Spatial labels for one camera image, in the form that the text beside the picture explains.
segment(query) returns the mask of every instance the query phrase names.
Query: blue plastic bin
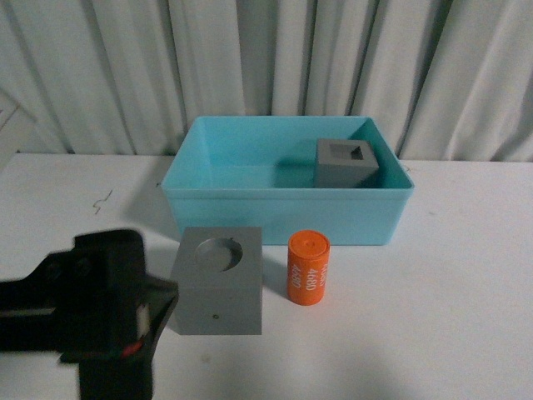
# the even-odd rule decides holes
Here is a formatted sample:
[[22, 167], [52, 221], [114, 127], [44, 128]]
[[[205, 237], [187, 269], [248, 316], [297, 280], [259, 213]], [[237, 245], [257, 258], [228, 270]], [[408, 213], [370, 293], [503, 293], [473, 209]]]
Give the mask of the blue plastic bin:
[[[371, 143], [374, 187], [314, 188], [316, 140]], [[414, 185], [368, 117], [199, 117], [162, 188], [185, 227], [262, 227], [264, 244], [302, 229], [334, 245], [391, 240]]]

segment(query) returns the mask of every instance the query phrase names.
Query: gray cube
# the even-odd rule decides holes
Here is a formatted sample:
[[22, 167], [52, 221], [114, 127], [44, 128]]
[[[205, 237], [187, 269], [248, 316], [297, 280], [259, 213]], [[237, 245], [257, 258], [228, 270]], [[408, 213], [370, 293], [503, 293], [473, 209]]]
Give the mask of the gray cube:
[[172, 278], [181, 335], [260, 335], [260, 227], [186, 227]]
[[375, 177], [378, 169], [368, 141], [318, 139], [315, 188], [357, 188]]

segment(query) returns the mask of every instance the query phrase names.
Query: gray 3d printed block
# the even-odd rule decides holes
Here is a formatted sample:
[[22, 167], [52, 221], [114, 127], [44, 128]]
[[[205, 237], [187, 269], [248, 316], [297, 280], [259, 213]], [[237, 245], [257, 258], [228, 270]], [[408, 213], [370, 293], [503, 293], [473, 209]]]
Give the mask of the gray 3d printed block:
[[374, 177], [378, 169], [368, 141], [318, 139], [315, 188], [357, 188]]
[[260, 335], [260, 227], [186, 227], [172, 278], [181, 335]]

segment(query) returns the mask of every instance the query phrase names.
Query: white curtain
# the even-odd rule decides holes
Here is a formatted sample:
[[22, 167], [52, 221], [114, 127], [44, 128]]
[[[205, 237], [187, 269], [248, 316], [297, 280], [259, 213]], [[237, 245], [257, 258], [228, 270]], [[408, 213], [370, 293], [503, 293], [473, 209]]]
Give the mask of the white curtain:
[[366, 115], [401, 158], [533, 161], [533, 0], [0, 0], [20, 150], [173, 154], [199, 115]]

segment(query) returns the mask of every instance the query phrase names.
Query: gray block with square hole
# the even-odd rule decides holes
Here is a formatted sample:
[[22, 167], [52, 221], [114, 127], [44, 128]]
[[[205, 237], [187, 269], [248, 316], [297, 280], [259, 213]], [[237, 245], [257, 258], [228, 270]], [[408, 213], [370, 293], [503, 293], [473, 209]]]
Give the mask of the gray block with square hole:
[[260, 335], [260, 227], [186, 227], [172, 278], [181, 335]]
[[318, 139], [315, 188], [357, 188], [375, 177], [379, 169], [366, 140]]

